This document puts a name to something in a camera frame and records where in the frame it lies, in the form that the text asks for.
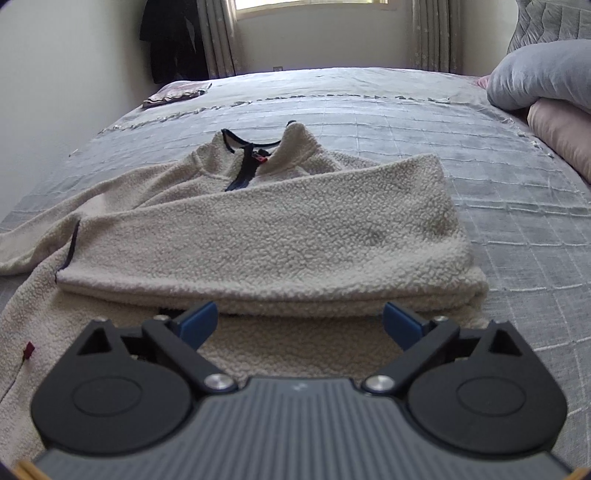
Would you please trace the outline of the cream fleece jacket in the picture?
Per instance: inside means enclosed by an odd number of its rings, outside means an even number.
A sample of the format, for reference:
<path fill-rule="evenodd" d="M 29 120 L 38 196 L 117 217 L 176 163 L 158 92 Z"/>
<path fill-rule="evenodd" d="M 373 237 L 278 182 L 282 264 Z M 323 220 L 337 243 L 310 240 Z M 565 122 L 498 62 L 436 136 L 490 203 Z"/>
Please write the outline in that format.
<path fill-rule="evenodd" d="M 389 301 L 479 315 L 488 283 L 437 156 L 389 164 L 322 147 L 304 125 L 256 148 L 218 132 L 183 159 L 101 182 L 1 235 L 24 275 L 1 314 L 1 457 L 41 448 L 32 395 L 91 320 L 141 324 L 212 301 L 202 351 L 250 375 L 366 376 L 389 354 Z"/>

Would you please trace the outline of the pink pillow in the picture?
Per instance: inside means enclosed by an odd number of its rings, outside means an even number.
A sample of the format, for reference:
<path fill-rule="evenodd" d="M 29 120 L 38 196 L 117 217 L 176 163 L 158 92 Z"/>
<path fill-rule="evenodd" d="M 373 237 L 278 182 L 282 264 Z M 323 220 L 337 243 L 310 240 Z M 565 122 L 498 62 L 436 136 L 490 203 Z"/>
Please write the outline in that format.
<path fill-rule="evenodd" d="M 533 133 L 590 183 L 590 115 L 560 100 L 539 99 L 528 113 Z"/>

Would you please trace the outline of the small folded pink cloth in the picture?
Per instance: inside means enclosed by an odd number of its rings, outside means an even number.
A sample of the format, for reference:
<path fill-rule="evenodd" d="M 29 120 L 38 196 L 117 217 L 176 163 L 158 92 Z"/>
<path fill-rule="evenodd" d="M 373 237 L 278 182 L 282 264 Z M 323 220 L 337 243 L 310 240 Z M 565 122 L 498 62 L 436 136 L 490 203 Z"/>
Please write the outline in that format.
<path fill-rule="evenodd" d="M 148 109 L 179 101 L 189 100 L 207 94 L 212 83 L 209 81 L 179 80 L 161 87 L 156 93 L 142 102 L 142 108 Z"/>

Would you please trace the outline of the grey folded duvet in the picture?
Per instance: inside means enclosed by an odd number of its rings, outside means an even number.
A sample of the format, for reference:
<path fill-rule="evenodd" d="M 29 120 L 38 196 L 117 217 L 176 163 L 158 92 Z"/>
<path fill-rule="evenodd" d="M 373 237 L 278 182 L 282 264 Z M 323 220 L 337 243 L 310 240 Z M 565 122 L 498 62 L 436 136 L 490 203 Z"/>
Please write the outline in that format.
<path fill-rule="evenodd" d="M 532 44 L 508 54 L 489 76 L 489 102 L 505 111 L 532 106 L 541 98 L 590 110 L 590 41 Z"/>

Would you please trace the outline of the right beige curtain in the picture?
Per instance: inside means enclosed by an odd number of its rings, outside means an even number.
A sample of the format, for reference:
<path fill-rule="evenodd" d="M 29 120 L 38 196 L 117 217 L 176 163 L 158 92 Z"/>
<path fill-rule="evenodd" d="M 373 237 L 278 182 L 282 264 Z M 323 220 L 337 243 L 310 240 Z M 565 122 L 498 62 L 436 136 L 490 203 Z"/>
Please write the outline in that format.
<path fill-rule="evenodd" d="M 459 74 L 463 55 L 461 1 L 413 0 L 411 45 L 415 69 Z"/>

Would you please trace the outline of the beige curtain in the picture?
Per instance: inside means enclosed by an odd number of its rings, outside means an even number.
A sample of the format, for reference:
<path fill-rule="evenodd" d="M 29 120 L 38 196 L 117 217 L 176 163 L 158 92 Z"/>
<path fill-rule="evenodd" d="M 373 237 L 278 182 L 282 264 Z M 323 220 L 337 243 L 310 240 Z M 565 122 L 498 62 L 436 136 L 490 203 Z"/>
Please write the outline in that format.
<path fill-rule="evenodd" d="M 415 69 L 459 74 L 463 55 L 461 1 L 413 0 L 411 45 Z"/>
<path fill-rule="evenodd" d="M 235 1 L 197 0 L 197 13 L 208 75 L 211 79 L 242 74 Z"/>

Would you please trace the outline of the dark hanging coat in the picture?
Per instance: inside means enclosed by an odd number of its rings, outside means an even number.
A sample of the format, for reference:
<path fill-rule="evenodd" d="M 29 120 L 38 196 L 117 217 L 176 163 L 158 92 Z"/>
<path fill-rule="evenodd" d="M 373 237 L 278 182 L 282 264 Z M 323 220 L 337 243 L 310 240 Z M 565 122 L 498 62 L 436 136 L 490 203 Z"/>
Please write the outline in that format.
<path fill-rule="evenodd" d="M 139 39 L 148 44 L 154 84 L 209 79 L 197 2 L 148 0 Z"/>

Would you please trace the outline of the grey quilted headboard cushion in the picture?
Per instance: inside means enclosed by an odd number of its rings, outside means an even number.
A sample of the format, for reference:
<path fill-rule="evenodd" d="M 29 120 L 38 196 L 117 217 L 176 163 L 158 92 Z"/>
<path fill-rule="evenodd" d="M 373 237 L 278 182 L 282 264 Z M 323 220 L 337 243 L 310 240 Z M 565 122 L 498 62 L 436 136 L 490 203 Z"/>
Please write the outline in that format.
<path fill-rule="evenodd" d="M 507 53 L 522 47 L 590 39 L 591 6 L 584 0 L 518 0 L 518 19 Z"/>

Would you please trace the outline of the left beige curtain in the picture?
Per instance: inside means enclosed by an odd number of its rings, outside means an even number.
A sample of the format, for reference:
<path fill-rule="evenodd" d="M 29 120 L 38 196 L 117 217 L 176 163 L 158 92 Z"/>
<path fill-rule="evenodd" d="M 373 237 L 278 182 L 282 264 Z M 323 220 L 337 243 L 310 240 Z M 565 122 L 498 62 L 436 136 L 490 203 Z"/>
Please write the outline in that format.
<path fill-rule="evenodd" d="M 208 75 L 211 79 L 242 74 L 235 1 L 197 0 L 197 13 Z"/>

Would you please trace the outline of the bright window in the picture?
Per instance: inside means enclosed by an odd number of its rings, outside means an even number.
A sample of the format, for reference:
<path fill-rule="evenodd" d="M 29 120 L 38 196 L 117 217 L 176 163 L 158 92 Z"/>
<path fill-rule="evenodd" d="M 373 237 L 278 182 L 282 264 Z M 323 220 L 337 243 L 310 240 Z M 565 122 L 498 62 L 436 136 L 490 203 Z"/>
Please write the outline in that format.
<path fill-rule="evenodd" d="M 280 9 L 301 7 L 363 7 L 396 10 L 403 1 L 392 0 L 236 0 L 238 18 L 266 14 Z"/>

